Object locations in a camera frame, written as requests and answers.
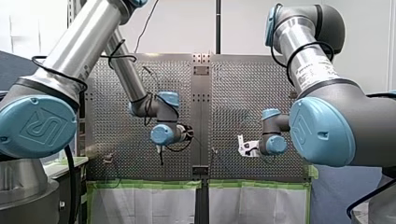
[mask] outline black cable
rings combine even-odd
[[[120,47],[123,45],[123,43],[125,43],[125,39],[122,39],[120,41],[120,43],[114,48],[113,52],[111,52],[111,54],[109,56],[107,55],[101,55],[101,58],[107,58],[107,63],[108,66],[114,70],[113,65],[111,64],[111,60],[112,59],[119,59],[119,58],[132,58],[132,62],[136,62],[137,58],[134,55],[131,54],[125,54],[125,55],[115,55],[117,53],[117,51],[120,49]]]
[[[157,98],[160,98],[166,105],[169,105],[175,111],[175,114],[177,115],[177,118],[179,117],[178,111],[172,105],[170,105],[168,102],[166,102],[161,96],[159,96],[157,94],[155,96]]]
[[[152,7],[151,12],[150,12],[149,15],[148,15],[148,19],[146,20],[146,24],[145,24],[145,27],[143,28],[142,34],[140,34],[140,36],[137,38],[137,44],[136,44],[136,48],[134,49],[134,53],[137,53],[137,50],[139,49],[140,39],[141,39],[142,36],[145,34],[146,29],[148,28],[149,20],[151,19],[151,16],[152,16],[152,14],[154,13],[155,7],[157,6],[158,2],[159,2],[159,0],[157,0],[157,1],[154,3],[154,6]]]
[[[203,146],[202,146],[201,141],[198,140],[198,138],[196,138],[195,136],[193,136],[192,138],[199,144],[200,149],[202,149]],[[215,151],[214,149],[212,149],[211,160],[210,160],[210,163],[209,163],[209,179],[210,179],[210,177],[211,177],[211,173],[210,173],[210,172],[211,172],[211,170],[212,170],[211,167],[213,166],[213,162],[214,162],[214,160],[215,160],[215,155],[216,155],[216,158],[219,159],[220,164],[225,168],[225,170],[230,174],[230,176],[233,177],[233,173],[232,173],[231,170],[228,168],[227,164],[223,162],[223,160],[221,159],[220,156],[218,156],[218,152]]]
[[[184,146],[182,149],[174,149],[174,148],[171,148],[168,146],[166,146],[166,149],[173,151],[173,152],[182,152],[182,151],[186,150],[186,148],[188,148],[191,145],[191,142],[192,142],[192,139],[190,139],[189,143],[186,146]]]
[[[69,224],[74,224],[78,211],[76,210],[77,205],[77,181],[76,181],[76,170],[74,166],[73,154],[69,145],[64,148],[64,152],[67,158],[67,165],[69,167],[70,177],[70,214]]]
[[[145,117],[144,117],[144,125],[147,127],[151,123],[151,117],[149,116],[149,110],[151,109],[151,104],[152,104],[152,99],[153,99],[153,94],[151,92],[148,92],[148,97],[149,100],[146,101],[145,104]]]
[[[161,166],[163,166],[163,150],[161,149],[160,151],[160,162],[161,162]]]
[[[278,3],[278,4],[275,5],[275,8],[274,8],[274,15],[273,15],[273,22],[274,22],[273,25],[274,26],[273,26],[273,30],[272,30],[273,36],[272,36],[272,39],[271,39],[271,48],[270,48],[270,50],[271,50],[271,56],[272,56],[273,60],[277,64],[279,64],[279,66],[286,68],[286,65],[281,63],[280,61],[278,61],[277,58],[275,57],[275,54],[274,54],[274,38],[275,38],[275,30],[276,30],[276,13],[277,13],[277,9],[279,7],[283,7],[283,5]]]
[[[149,111],[151,109],[152,106],[152,102],[154,100],[154,98],[159,98],[161,99],[166,105],[168,105],[170,108],[172,108],[175,112],[175,114],[177,115],[177,118],[179,118],[179,114],[178,111],[169,103],[167,103],[161,96],[157,95],[157,94],[153,94],[152,92],[148,92],[148,97],[149,100],[146,101],[145,103],[145,117],[144,117],[144,125],[147,127],[149,126],[149,124],[151,123],[151,117],[149,116]]]
[[[331,46],[330,44],[328,44],[328,43],[326,43],[326,42],[323,42],[323,41],[314,41],[314,42],[311,42],[311,43],[307,43],[307,44],[301,45],[299,48],[297,48],[297,49],[290,55],[289,60],[288,60],[288,63],[287,63],[287,65],[286,65],[286,75],[287,75],[287,77],[288,77],[289,83],[290,83],[292,86],[294,86],[294,83],[293,83],[293,81],[292,81],[292,79],[291,79],[291,76],[290,76],[291,62],[293,61],[293,59],[295,58],[295,56],[296,56],[298,53],[300,53],[300,52],[303,51],[304,49],[307,49],[308,47],[313,46],[313,45],[320,45],[320,46],[324,46],[324,47],[326,47],[327,49],[329,49],[329,51],[330,51],[330,61],[332,62],[332,59],[334,58],[334,49],[332,48],[332,46]]]
[[[386,98],[396,99],[396,94],[389,93],[389,92],[367,94],[366,96],[367,96],[367,97],[370,97],[370,98],[374,98],[374,97],[386,97]]]
[[[54,74],[54,75],[57,75],[57,76],[60,76],[60,77],[64,77],[64,78],[67,78],[67,79],[70,79],[70,80],[72,80],[72,81],[77,82],[78,84],[82,85],[82,87],[83,87],[82,90],[81,90],[81,92],[84,92],[84,91],[86,91],[86,90],[88,89],[87,83],[85,83],[85,82],[79,80],[78,78],[70,77],[70,76],[68,76],[68,75],[65,75],[64,73],[58,72],[58,71],[56,71],[55,69],[48,68],[48,67],[46,67],[44,64],[40,63],[40,62],[37,60],[37,59],[46,59],[46,58],[47,58],[47,56],[33,56],[33,57],[32,57],[32,63],[34,63],[35,65],[37,65],[39,68],[44,69],[46,72],[49,72],[49,73],[52,73],[52,74]]]
[[[113,52],[112,52],[109,56],[106,56],[106,55],[101,55],[101,56],[100,56],[101,58],[107,58],[107,59],[108,59],[108,66],[109,66],[111,69],[113,69],[113,70],[114,70],[114,67],[113,67],[113,65],[111,64],[111,60],[112,60],[112,59],[118,59],[118,58],[132,58],[134,63],[137,61],[137,59],[136,59],[136,57],[135,57],[134,55],[130,55],[130,54],[126,54],[126,55],[114,55],[114,54],[117,52],[117,50],[120,49],[121,45],[122,45],[124,42],[125,42],[125,39],[122,39],[122,40],[120,41],[120,43],[115,47],[115,49],[113,50]],[[38,55],[37,55],[37,56],[33,56],[33,57],[32,57],[32,63],[34,63],[35,65],[37,65],[39,68],[45,70],[46,72],[52,73],[52,74],[57,75],[57,76],[60,76],[60,77],[64,77],[64,78],[70,79],[70,80],[75,81],[75,82],[77,82],[78,84],[82,85],[83,88],[82,88],[82,90],[81,90],[80,92],[84,92],[84,91],[86,91],[86,90],[88,89],[88,85],[87,85],[87,83],[85,83],[84,81],[82,81],[82,80],[80,80],[80,79],[78,79],[78,78],[75,78],[75,77],[70,77],[70,76],[68,76],[68,75],[66,75],[66,74],[64,74],[64,73],[62,73],[62,72],[59,72],[59,71],[57,71],[57,70],[55,70],[55,69],[48,68],[48,67],[45,66],[43,63],[40,63],[37,59],[39,59],[39,60],[40,60],[40,59],[47,59],[47,56],[38,56]]]
[[[2,101],[4,97],[6,97],[6,95],[7,95],[7,91],[0,91],[0,101]]]
[[[346,214],[349,218],[352,219],[352,210],[358,206],[361,203],[364,203],[365,201],[373,198],[375,195],[383,192],[386,189],[389,189],[390,187],[392,187],[394,184],[396,183],[396,178],[390,180],[387,184],[385,184],[384,186],[373,190],[372,192],[368,193],[367,195],[363,196],[362,198],[360,198],[359,200],[357,200],[356,202],[354,202],[353,204],[351,204],[347,209],[346,209]]]

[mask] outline pegboard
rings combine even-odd
[[[264,108],[289,112],[292,87],[285,71],[270,57],[212,55],[210,61],[205,62],[210,81],[201,83],[205,78],[197,79],[194,74],[197,65],[194,55],[136,56],[137,71],[147,91],[177,91],[180,122],[197,124],[199,120],[199,138],[207,141],[199,146],[198,154],[202,156],[201,151],[205,151],[207,158],[195,160],[198,145],[193,141],[181,153],[166,150],[164,166],[161,166],[157,150],[149,140],[156,121],[145,127],[143,119],[127,113],[128,100],[116,74],[106,60],[100,60],[91,74],[90,90],[86,93],[86,144],[91,154],[95,154],[88,169],[89,179],[190,180],[193,164],[206,161],[204,165],[210,167],[209,178],[306,181],[307,166],[292,148],[287,133],[290,148],[275,159],[243,158],[237,151],[238,134],[243,134],[245,141],[260,138]],[[205,102],[201,95],[205,106],[197,106],[200,103],[196,92],[210,92]],[[207,106],[208,115],[197,117],[196,109]],[[114,162],[104,164],[103,157],[109,153],[114,153]]]
[[[177,91],[180,95],[179,121],[189,124],[191,55],[136,56],[136,69],[146,90],[153,93]],[[89,179],[191,179],[190,148],[179,153],[165,151],[161,166],[157,149],[149,140],[156,120],[145,127],[144,119],[134,118],[127,112],[126,94],[107,60],[100,60],[94,67],[89,85],[86,144],[88,153],[95,156],[90,161]],[[181,143],[173,146],[175,149],[182,147]],[[104,156],[110,153],[114,154],[114,162],[103,163]]]
[[[237,151],[237,135],[258,140],[261,115],[267,108],[289,113],[292,86],[285,70],[270,56],[215,55],[211,58],[212,104],[210,125],[210,177],[304,182],[304,160],[283,133],[288,151],[280,156],[244,158]]]

